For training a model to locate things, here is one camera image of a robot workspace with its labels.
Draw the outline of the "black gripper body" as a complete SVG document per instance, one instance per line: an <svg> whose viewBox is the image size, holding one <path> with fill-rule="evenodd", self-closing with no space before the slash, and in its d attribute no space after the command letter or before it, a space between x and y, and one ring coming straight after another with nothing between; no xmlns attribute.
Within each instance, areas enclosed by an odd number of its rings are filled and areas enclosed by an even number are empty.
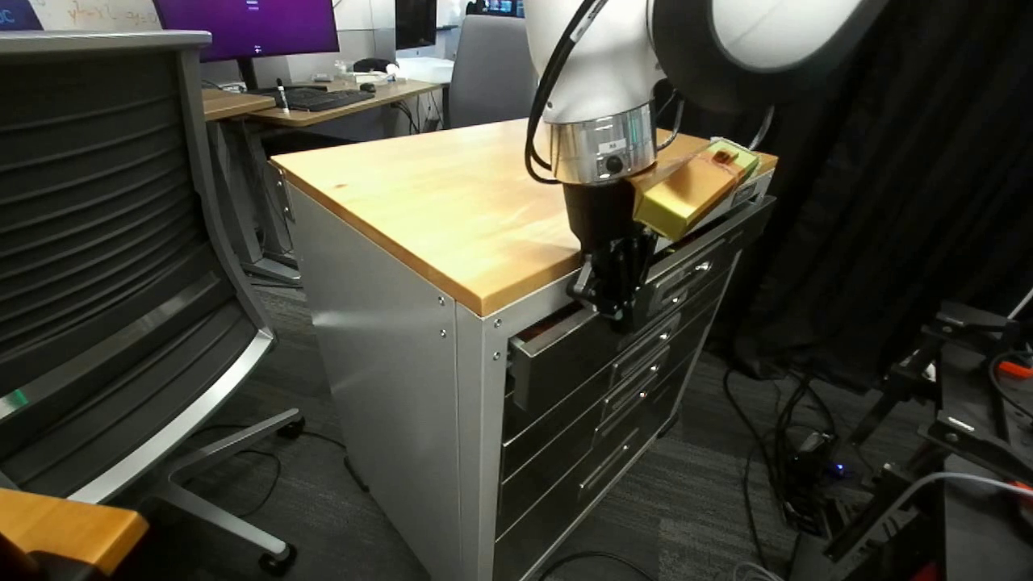
<svg viewBox="0 0 1033 581"><path fill-rule="evenodd" d="M595 269L595 306L613 312L618 301L637 301L645 280L654 239L631 218L637 187L613 182L569 182L565 214L579 241L579 264Z"/></svg>

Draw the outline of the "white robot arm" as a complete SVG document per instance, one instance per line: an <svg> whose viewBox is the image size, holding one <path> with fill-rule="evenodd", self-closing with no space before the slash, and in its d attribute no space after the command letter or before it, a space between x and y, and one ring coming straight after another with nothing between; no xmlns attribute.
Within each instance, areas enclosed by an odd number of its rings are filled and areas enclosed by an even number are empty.
<svg viewBox="0 0 1033 581"><path fill-rule="evenodd" d="M660 224L631 179L654 167L653 91L715 113L772 113L822 85L888 0L527 0L540 74L522 167L565 189L579 271L569 283L611 324L638 318Z"/></svg>

